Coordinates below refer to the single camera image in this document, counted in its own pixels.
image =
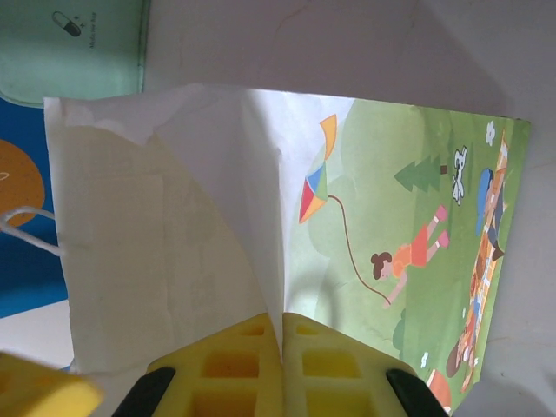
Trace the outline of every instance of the white cord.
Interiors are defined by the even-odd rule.
[[[50,243],[47,243],[39,239],[38,237],[30,235],[29,233],[25,233],[22,230],[19,230],[18,228],[14,228],[8,223],[14,215],[22,215],[28,213],[33,213],[35,215],[42,215],[46,218],[54,220],[54,214],[46,210],[41,210],[39,208],[34,208],[29,206],[14,208],[13,210],[8,211],[3,215],[0,215],[0,231],[4,232],[6,235],[14,236],[17,239],[21,239],[22,241],[25,241],[37,248],[46,250],[47,252],[50,252],[53,255],[62,256],[62,250],[58,246],[51,245]]]

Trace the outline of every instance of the pill icon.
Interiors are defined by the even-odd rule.
[[[79,26],[73,23],[70,18],[64,15],[61,11],[55,11],[52,13],[52,20],[73,37],[81,35],[81,29],[79,29]]]

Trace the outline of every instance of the yellow sponge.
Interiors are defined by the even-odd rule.
[[[164,356],[148,372],[157,369],[175,373],[153,417],[283,416],[280,352],[266,314]]]
[[[2,417],[86,417],[101,400],[80,376],[0,353]]]
[[[287,417],[406,417],[387,379],[402,361],[298,314],[285,313]]]

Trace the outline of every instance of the kite string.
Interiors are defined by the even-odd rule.
[[[365,281],[363,281],[363,278],[361,277],[361,274],[359,273],[359,269],[357,269],[357,265],[355,264],[355,259],[354,259],[354,254],[351,250],[351,242],[349,241],[349,234],[348,234],[348,220],[346,218],[346,210],[344,209],[344,205],[341,202],[340,198],[336,197],[335,195],[328,195],[328,198],[331,198],[333,200],[335,200],[339,205],[340,205],[340,209],[341,209],[341,215],[343,217],[344,220],[344,230],[346,232],[346,243],[347,245],[347,251],[349,252],[349,258],[351,259],[351,264],[354,266],[354,271],[355,274],[357,275],[357,278],[359,278],[359,281],[361,282],[361,284],[363,284],[367,289],[370,289],[371,291],[373,291],[375,294],[380,295],[384,300],[386,300],[386,302],[388,304],[392,304],[392,302],[390,302],[390,300],[388,299],[388,297],[386,297],[382,292],[380,292],[378,289],[374,289],[373,287],[371,287],[370,285],[368,285]]]

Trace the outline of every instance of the green pouch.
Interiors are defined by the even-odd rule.
[[[0,0],[0,97],[96,99],[142,90],[149,0]]]

